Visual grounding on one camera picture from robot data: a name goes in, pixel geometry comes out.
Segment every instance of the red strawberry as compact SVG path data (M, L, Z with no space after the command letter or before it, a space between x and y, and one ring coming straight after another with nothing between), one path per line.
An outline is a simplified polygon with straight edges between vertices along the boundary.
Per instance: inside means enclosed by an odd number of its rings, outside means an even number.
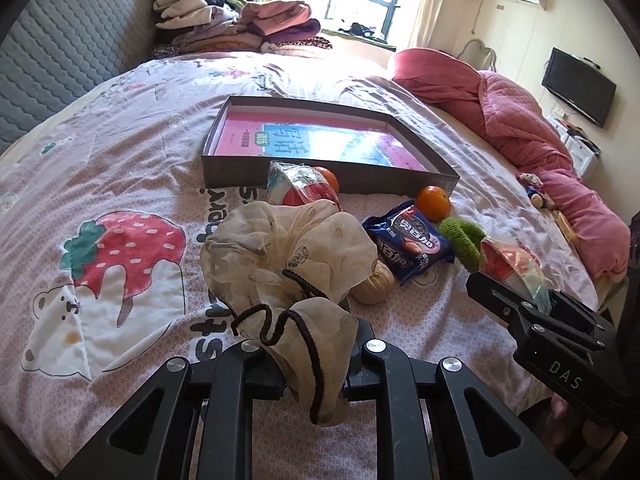
M131 309L133 297L151 285L151 271L160 260L180 264L186 238L164 218L134 211L114 211L80 226L79 235L64 243L61 269L70 269L74 284L100 294L104 272L121 265L126 272L122 308L117 326Z

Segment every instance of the open box lid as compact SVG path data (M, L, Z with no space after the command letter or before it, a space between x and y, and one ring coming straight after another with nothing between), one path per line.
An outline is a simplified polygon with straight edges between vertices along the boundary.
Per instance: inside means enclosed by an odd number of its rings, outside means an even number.
M265 187L272 160L323 166L344 193L415 197L425 186L439 186L451 194L459 179L389 114L288 98L227 99L202 153L205 186Z

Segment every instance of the pink comforter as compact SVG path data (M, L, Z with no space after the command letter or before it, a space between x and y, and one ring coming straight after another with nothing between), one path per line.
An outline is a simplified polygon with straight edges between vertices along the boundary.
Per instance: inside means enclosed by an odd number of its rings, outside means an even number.
M476 72L425 48L399 52L388 69L421 101L453 115L519 170L537 174L578 235L576 249L591 277L622 279L629 228L575 175L571 156L529 92L495 72Z

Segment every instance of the tangerine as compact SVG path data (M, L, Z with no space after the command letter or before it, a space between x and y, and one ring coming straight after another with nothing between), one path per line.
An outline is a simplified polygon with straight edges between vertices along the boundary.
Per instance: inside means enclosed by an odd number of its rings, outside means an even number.
M340 185L338 184L338 179L335 175L329 171L327 168L322 168L321 166L315 166L314 170L324 176L324 179L329 183L329 186L334 188L336 194L340 192Z
M415 206L429 222L441 222L451 213L447 193L438 186L427 186L415 199Z

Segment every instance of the green plush toy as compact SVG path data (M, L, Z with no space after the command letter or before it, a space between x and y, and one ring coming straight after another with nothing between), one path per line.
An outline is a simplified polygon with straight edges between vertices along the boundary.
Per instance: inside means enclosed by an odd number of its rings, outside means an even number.
M480 268L480 242L486 236L481 228L460 218L445 218L438 228L451 246L460 263L469 272Z

